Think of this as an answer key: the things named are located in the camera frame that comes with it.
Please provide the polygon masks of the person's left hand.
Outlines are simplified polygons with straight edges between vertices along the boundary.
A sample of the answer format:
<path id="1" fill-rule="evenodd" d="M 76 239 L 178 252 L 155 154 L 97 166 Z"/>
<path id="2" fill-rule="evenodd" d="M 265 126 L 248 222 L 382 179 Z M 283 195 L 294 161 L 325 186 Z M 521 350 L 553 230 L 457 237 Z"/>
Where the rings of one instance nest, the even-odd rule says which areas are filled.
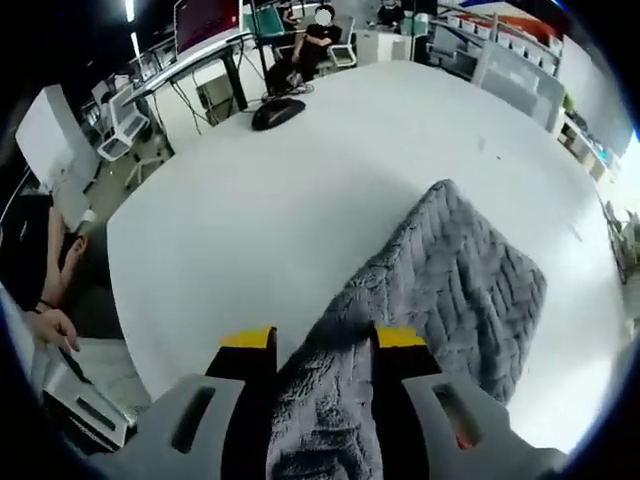
<path id="1" fill-rule="evenodd" d="M 54 345 L 67 352 L 80 350 L 77 331 L 60 310 L 48 310 L 36 315 L 34 320 L 35 337 L 44 345 Z"/>

